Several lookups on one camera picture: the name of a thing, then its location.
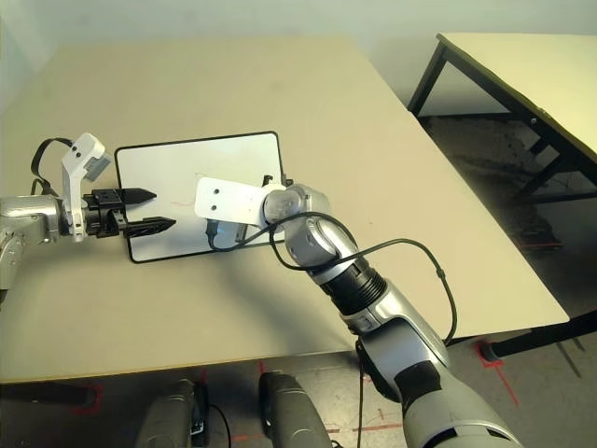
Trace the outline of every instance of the robotic arm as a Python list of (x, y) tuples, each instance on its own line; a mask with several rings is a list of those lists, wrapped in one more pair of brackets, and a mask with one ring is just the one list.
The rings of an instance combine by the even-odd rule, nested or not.
[[(222, 193), (236, 200), (218, 202), (216, 195)], [(252, 198), (249, 205), (247, 197)], [(303, 185), (279, 186), (262, 190), (260, 198), (253, 187), (204, 178), (198, 186), (196, 211), (212, 223), (233, 220), (263, 228), (280, 221), (286, 249), (299, 266), (325, 265), (358, 252), (351, 237), (330, 220), (309, 216), (287, 220), (304, 212), (328, 213), (322, 193)], [(307, 274), (358, 336), (357, 354), (377, 389), (402, 403), (409, 447), (521, 446), (493, 409), (451, 374), (441, 339), (365, 258)]]
[[(37, 167), (43, 150), (53, 140), (69, 146), (62, 158), (61, 198), (54, 195)], [(90, 133), (84, 133), (74, 143), (49, 139), (38, 149), (32, 171), (39, 177), (35, 182), (42, 185), (46, 194), (0, 198), (0, 301), (12, 287), (28, 246), (55, 243), (61, 236), (70, 236), (80, 243), (88, 236), (105, 238), (121, 231), (132, 238), (165, 231), (176, 222), (165, 217), (127, 221), (123, 215), (126, 204), (156, 197), (146, 189), (94, 189), (81, 197), (81, 181), (95, 180), (110, 162), (104, 145)]]

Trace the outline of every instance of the beige tabletop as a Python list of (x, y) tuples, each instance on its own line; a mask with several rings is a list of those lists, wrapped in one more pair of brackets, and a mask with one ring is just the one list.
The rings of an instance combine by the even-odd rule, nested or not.
[(437, 38), (597, 162), (597, 35), (442, 33)]
[[(290, 177), (323, 191), (362, 247), (399, 236), (443, 264), (456, 336), (567, 316), (354, 44), (261, 37), (65, 48), (8, 109), (2, 178), (26, 194), (50, 136), (117, 147), (274, 130)], [(63, 149), (42, 170), (60, 185)], [(112, 167), (93, 184), (117, 185)], [(83, 186), (84, 191), (90, 184)], [(450, 307), (419, 250), (368, 257), (440, 335)], [(267, 247), (133, 264), (122, 238), (31, 250), (0, 313), (0, 381), (350, 350), (329, 298)]]

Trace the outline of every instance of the white wall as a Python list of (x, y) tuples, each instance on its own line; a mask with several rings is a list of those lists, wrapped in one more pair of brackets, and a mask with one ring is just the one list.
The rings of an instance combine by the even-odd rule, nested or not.
[(58, 47), (59, 37), (40, 20), (38, 3), (0, 2), (0, 113)]
[[(595, 0), (15, 0), (11, 3), (26, 4), (29, 28), (41, 30), (37, 36), (32, 31), (17, 41), (21, 52), (33, 56), (35, 62), (46, 57), (45, 49), (39, 48), (44, 43), (51, 48), (56, 43), (190, 35), (350, 35), (405, 103), (428, 62), (436, 44), (434, 36), (439, 31), (597, 34)], [(36, 20), (39, 18), (43, 18), (43, 23)], [(15, 67), (22, 65), (18, 59), (17, 55)], [(31, 65), (32, 57), (25, 59)], [(444, 75), (432, 93), (426, 112), (500, 110), (499, 105), (455, 70)]]

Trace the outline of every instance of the whiteboard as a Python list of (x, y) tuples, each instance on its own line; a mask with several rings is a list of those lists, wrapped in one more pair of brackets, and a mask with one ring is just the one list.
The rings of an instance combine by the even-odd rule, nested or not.
[[(282, 183), (282, 161), (274, 132), (120, 147), (115, 159), (122, 189), (148, 189), (158, 195), (146, 203), (127, 205), (129, 221), (144, 217), (176, 219), (166, 231), (128, 239), (129, 255), (134, 262), (213, 252), (205, 236), (206, 220), (194, 212), (197, 182), (202, 177), (260, 187), (263, 176), (271, 175), (271, 182)], [(220, 223), (215, 245), (233, 245), (238, 228), (237, 224)], [(246, 236), (256, 231), (250, 227)], [(268, 241), (266, 234), (251, 245)]]

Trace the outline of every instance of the black cable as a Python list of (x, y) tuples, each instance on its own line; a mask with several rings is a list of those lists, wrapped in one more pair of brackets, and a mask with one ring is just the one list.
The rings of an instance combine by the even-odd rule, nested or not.
[(31, 172), (34, 174), (36, 179), (31, 186), (31, 194), (35, 193), (35, 187), (37, 185), (41, 186), (41, 194), (51, 194), (52, 196), (58, 196), (58, 193), (54, 191), (49, 181), (39, 173), (39, 163), (41, 162), (42, 157), (44, 156), (44, 152), (46, 148), (53, 142), (60, 142), (68, 147), (73, 145), (73, 142), (68, 138), (49, 138), (41, 142), (41, 145), (37, 148), (37, 151), (34, 154), (33, 159), (31, 160)]
[(215, 406), (214, 404), (209, 405), (210, 408), (214, 408), (222, 417), (222, 421), (224, 422), (224, 426), (226, 427), (226, 434), (228, 435), (228, 448), (232, 448), (232, 436), (230, 435), (230, 426), (228, 424), (228, 420), (222, 410)]
[(429, 250), (429, 248), (426, 245), (424, 245), (423, 243), (419, 243), (416, 240), (411, 240), (409, 238), (395, 238), (394, 240), (388, 240), (383, 243), (379, 243), (378, 245), (374, 245), (368, 249), (360, 250), (348, 257), (343, 257), (340, 259), (333, 259), (331, 261), (327, 261), (325, 263), (321, 263), (321, 264), (317, 264), (317, 265), (295, 266), (295, 265), (289, 264), (282, 258), (282, 255), (278, 251), (276, 242), (274, 241), (273, 238), (274, 238), (274, 233), (275, 233), (276, 229), (278, 228), (278, 226), (280, 226), (281, 224), (284, 224), (285, 222), (291, 221), (293, 219), (297, 219), (299, 217), (321, 217), (323, 219), (326, 219), (326, 220), (336, 224), (338, 227), (340, 227), (342, 229), (342, 231), (344, 231), (349, 236), (349, 238), (356, 244), (354, 237), (352, 236), (350, 231), (346, 228), (346, 226), (344, 226), (341, 222), (339, 222), (334, 217), (332, 217), (328, 214), (319, 213), (319, 212), (303, 212), (303, 213), (298, 213), (296, 215), (292, 215), (290, 217), (285, 217), (284, 219), (280, 219), (279, 221), (274, 222), (273, 224), (270, 224), (269, 226), (264, 227), (261, 231), (258, 231), (253, 236), (250, 236), (249, 238), (242, 240), (238, 244), (231, 246), (231, 247), (226, 247), (226, 248), (220, 248), (220, 247), (216, 247), (214, 245), (215, 235), (217, 234), (217, 221), (210, 219), (210, 220), (208, 220), (208, 226), (207, 226), (207, 230), (206, 230), (206, 233), (208, 235), (208, 243), (209, 243), (209, 246), (212, 248), (212, 250), (214, 250), (216, 252), (230, 252), (239, 247), (243, 247), (243, 246), (247, 245), (248, 243), (256, 240), (256, 238), (258, 238), (259, 236), (263, 235), (266, 231), (268, 231), (270, 233), (270, 246), (271, 246), (271, 249), (273, 250), (273, 253), (275, 254), (278, 261), (280, 261), (280, 263), (282, 263), (282, 265), (284, 267), (286, 267), (287, 269), (290, 269), (292, 271), (320, 271), (320, 270), (324, 270), (324, 269), (329, 269), (333, 266), (342, 264), (346, 261), (364, 257), (367, 254), (370, 254), (377, 250), (386, 248), (390, 245), (405, 244), (405, 245), (414, 245), (416, 247), (419, 247), (425, 253), (425, 255), (429, 258), (429, 260), (433, 263), (434, 267), (436, 268), (437, 277), (439, 277), (439, 280), (441, 280), (441, 284), (442, 284), (442, 286), (444, 286), (444, 290), (446, 291), (446, 296), (448, 297), (448, 302), (450, 303), (451, 326), (450, 326), (450, 331), (448, 332), (448, 336), (446, 336), (446, 339), (444, 340), (444, 344), (448, 345), (451, 343), (451, 340), (452, 340), (454, 333), (456, 332), (456, 328), (458, 326), (458, 312), (456, 310), (456, 303), (455, 303), (454, 297), (451, 293), (451, 289), (450, 289), (450, 285), (448, 284), (448, 280), (446, 280), (446, 273), (441, 268), (439, 261), (437, 261), (436, 257), (433, 255), (431, 250)]
[(359, 376), (359, 387), (358, 387), (358, 432), (356, 433), (356, 448), (361, 448), (361, 435), (363, 433), (363, 386), (365, 375), (365, 369), (363, 369), (363, 363), (358, 363), (358, 376)]
[(217, 235), (217, 222), (218, 221), (215, 221), (213, 219), (208, 219), (207, 220), (207, 230), (205, 231), (205, 233), (207, 233), (207, 240), (208, 240), (210, 248), (213, 251), (215, 251), (215, 252), (231, 252), (233, 250), (236, 250), (236, 249), (239, 249), (241, 247), (248, 245), (252, 241), (255, 241), (257, 238), (259, 238), (261, 235), (264, 235), (264, 234), (268, 233), (269, 231), (275, 232), (276, 229), (280, 225), (284, 224), (285, 222), (292, 221), (292, 220), (298, 219), (300, 217), (322, 217), (325, 220), (330, 221), (333, 224), (336, 224), (338, 227), (340, 227), (342, 229), (342, 231), (344, 233), (346, 233), (346, 235), (354, 242), (353, 235), (346, 228), (346, 226), (344, 226), (344, 224), (342, 224), (340, 221), (335, 219), (333, 216), (328, 215), (326, 213), (320, 213), (320, 212), (302, 212), (302, 213), (297, 213), (295, 215), (292, 215), (290, 217), (285, 217), (283, 219), (280, 219), (279, 221), (274, 222), (273, 224), (270, 224), (270, 225), (264, 227), (263, 229), (261, 229), (260, 231), (255, 233), (254, 235), (251, 235), (248, 238), (240, 241), (238, 244), (232, 245), (230, 247), (217, 247), (214, 244), (214, 239), (215, 239), (215, 236)]
[(29, 194), (31, 194), (32, 196), (35, 194), (35, 188), (37, 186), (41, 187), (42, 190), (42, 194), (43, 194), (43, 190), (44, 190), (44, 183), (41, 181), (41, 179), (38, 179), (37, 177), (34, 179), (34, 183), (31, 184), (31, 192)]
[(419, 243), (418, 241), (411, 240), (408, 238), (396, 238), (394, 240), (389, 240), (384, 243), (379, 243), (378, 245), (374, 245), (369, 249), (364, 249), (352, 254), (349, 257), (344, 257), (341, 259), (333, 259), (327, 263), (322, 263), (319, 265), (314, 266), (293, 266), (288, 264), (283, 258), (280, 252), (278, 251), (278, 247), (276, 247), (276, 242), (273, 240), (273, 232), (270, 232), (270, 246), (273, 249), (273, 253), (275, 254), (276, 258), (288, 269), (292, 269), (293, 271), (318, 271), (323, 269), (331, 268), (332, 266), (336, 266), (338, 264), (342, 264), (345, 261), (350, 261), (351, 259), (358, 259), (360, 257), (364, 257), (367, 254), (375, 252), (377, 250), (383, 249), (390, 245), (414, 245), (419, 247), (425, 255), (431, 260), (434, 267), (436, 268), (437, 277), (441, 280), (442, 286), (444, 286), (444, 290), (446, 291), (446, 296), (448, 297), (448, 302), (450, 303), (450, 311), (451, 311), (451, 326), (450, 331), (448, 332), (448, 336), (444, 340), (445, 345), (449, 345), (451, 343), (452, 338), (454, 337), (454, 333), (456, 332), (456, 327), (458, 326), (458, 311), (456, 310), (456, 303), (454, 301), (454, 296), (451, 293), (450, 285), (448, 284), (448, 280), (446, 280), (446, 273), (443, 269), (441, 269), (441, 265), (439, 261), (437, 261), (436, 257), (433, 255), (431, 250), (427, 248), (426, 245)]

